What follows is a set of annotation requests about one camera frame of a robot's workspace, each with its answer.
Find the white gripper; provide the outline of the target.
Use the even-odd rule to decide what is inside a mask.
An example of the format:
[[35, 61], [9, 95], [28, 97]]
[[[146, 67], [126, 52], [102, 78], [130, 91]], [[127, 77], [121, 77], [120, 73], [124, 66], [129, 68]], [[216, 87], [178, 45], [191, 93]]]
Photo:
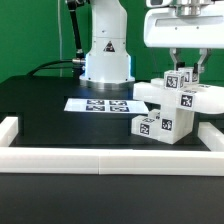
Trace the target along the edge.
[[204, 48], [194, 64], [201, 74], [212, 49], [224, 49], [224, 4], [207, 5], [198, 16], [178, 17], [174, 8], [151, 9], [144, 21], [144, 43], [147, 47], [171, 48], [169, 54], [178, 70], [184, 66], [180, 48]]

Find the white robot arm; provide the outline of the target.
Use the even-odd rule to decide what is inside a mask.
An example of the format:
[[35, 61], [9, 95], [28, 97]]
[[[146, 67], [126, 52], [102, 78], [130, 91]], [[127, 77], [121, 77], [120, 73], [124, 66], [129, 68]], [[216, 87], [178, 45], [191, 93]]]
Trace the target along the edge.
[[[127, 13], [119, 0], [65, 0], [70, 12], [80, 82], [95, 88], [119, 88], [135, 81], [126, 51]], [[76, 9], [90, 4], [92, 47], [81, 46]], [[184, 63], [180, 50], [194, 48], [201, 58], [194, 66], [198, 74], [213, 49], [224, 49], [224, 0], [146, 0], [143, 38], [150, 48], [168, 48], [174, 67]]]

